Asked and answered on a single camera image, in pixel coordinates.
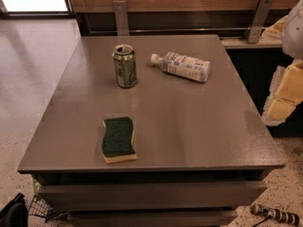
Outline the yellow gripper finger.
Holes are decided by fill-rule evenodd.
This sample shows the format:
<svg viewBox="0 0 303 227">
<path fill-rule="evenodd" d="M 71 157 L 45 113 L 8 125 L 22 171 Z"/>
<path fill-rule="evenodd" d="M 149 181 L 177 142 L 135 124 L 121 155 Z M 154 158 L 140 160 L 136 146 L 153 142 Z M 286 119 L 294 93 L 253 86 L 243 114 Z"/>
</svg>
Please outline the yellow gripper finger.
<svg viewBox="0 0 303 227">
<path fill-rule="evenodd" d="M 303 101 L 303 61 L 294 60 L 287 67 L 279 66 L 269 91 L 261 119 L 266 126 L 275 127 L 284 123 Z"/>
<path fill-rule="evenodd" d="M 267 27 L 261 34 L 262 38 L 280 40 L 282 37 L 282 31 L 284 29 L 287 16 L 280 18 L 273 25 Z"/>
</svg>

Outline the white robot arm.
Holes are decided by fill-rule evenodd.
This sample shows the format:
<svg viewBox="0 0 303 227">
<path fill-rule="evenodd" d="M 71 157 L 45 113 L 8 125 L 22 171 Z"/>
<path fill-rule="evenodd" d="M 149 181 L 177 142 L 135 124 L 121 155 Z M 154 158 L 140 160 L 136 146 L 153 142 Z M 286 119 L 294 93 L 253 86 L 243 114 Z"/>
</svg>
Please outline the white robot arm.
<svg viewBox="0 0 303 227">
<path fill-rule="evenodd" d="M 303 102 L 303 0 L 287 16 L 266 28 L 262 37 L 281 40 L 284 54 L 293 58 L 287 67 L 278 66 L 273 74 L 261 115 L 266 126 L 275 127 L 286 121 L 296 106 Z"/>
</svg>

